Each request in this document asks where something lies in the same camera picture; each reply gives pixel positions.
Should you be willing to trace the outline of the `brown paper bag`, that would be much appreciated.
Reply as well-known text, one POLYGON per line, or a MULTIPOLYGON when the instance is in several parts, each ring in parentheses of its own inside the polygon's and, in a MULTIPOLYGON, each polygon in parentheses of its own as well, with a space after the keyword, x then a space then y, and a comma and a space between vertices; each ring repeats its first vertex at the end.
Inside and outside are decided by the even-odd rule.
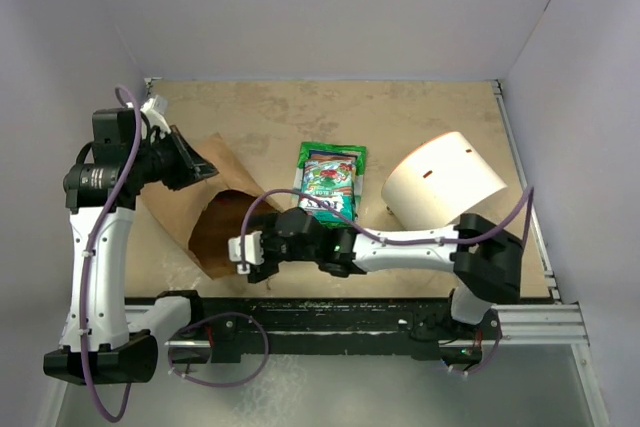
POLYGON ((178 191, 149 184, 142 201, 204 274, 230 276, 236 267, 228 258, 228 240, 240 235, 246 211, 263 189, 220 135, 209 136, 195 150, 218 169, 216 176, 178 191))

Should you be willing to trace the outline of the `teal Fox's candy bag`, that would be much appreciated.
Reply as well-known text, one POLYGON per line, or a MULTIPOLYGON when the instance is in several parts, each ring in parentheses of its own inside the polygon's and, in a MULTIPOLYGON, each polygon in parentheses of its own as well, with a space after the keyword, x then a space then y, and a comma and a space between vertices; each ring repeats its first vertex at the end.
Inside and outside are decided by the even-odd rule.
POLYGON ((355 178, 353 158, 310 159, 304 164, 301 191, 354 221, 355 178))

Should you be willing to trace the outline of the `blue Burts chilli crisps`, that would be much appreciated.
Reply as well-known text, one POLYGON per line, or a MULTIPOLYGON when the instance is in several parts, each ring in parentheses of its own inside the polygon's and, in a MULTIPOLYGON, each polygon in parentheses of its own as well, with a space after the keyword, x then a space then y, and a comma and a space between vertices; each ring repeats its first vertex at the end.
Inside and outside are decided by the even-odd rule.
POLYGON ((314 197, 353 197, 356 173, 356 155, 312 152, 304 162, 302 190, 314 197))

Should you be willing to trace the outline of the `green Chuba cassava chips bag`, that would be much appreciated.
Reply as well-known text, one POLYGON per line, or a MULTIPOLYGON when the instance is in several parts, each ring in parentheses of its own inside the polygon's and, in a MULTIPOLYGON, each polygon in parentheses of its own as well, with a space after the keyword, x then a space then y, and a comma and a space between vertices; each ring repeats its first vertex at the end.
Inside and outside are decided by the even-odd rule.
POLYGON ((315 142, 315 141, 302 142, 300 146, 296 174, 295 174, 294 183, 293 183, 293 188, 297 191, 302 192, 301 184, 302 184, 304 162, 310 158, 312 152, 344 153, 344 154, 353 154, 357 156, 357 173, 356 173, 355 189, 354 189, 355 202, 356 202, 356 218, 355 218, 356 220, 357 209, 359 207, 362 191, 363 191, 364 173, 366 170, 366 161, 367 161, 367 148, 362 145, 339 145, 339 144, 328 144, 328 143, 315 142))

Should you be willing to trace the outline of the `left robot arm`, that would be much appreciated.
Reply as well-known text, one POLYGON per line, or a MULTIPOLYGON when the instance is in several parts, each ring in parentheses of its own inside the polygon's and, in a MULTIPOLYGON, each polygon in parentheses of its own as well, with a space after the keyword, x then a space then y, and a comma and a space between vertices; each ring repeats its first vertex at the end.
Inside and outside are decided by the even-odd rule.
POLYGON ((163 292, 133 323, 125 312, 126 251, 143 187, 171 190, 216 175, 169 125, 164 110, 145 103, 98 110, 93 139, 80 151, 63 188, 74 240, 72 300, 56 350, 45 354, 46 375, 83 385, 146 383, 159 348, 176 332, 202 334, 203 303, 193 290, 163 292))

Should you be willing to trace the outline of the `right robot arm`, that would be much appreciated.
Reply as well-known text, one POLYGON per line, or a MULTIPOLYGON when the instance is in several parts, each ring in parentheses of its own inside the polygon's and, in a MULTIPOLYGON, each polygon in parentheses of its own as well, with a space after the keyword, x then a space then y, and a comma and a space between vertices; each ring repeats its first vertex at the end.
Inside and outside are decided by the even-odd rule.
POLYGON ((520 298, 522 240, 477 214, 422 231, 332 227, 300 208, 259 219, 259 230, 228 242, 231 262, 251 283, 277 273, 282 262, 313 262, 340 278, 390 269, 451 273, 459 285, 444 323, 456 338, 476 331, 492 305, 520 298))

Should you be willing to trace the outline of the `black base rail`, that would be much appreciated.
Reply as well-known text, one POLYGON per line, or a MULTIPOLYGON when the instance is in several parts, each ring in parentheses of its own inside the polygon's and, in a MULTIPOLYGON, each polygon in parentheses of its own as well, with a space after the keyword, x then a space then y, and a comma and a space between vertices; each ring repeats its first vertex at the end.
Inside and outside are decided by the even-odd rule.
POLYGON ((213 363, 248 354, 405 356, 475 364, 501 336, 495 310, 477 326, 458 323, 444 298, 206 298, 204 325, 168 346, 213 363))

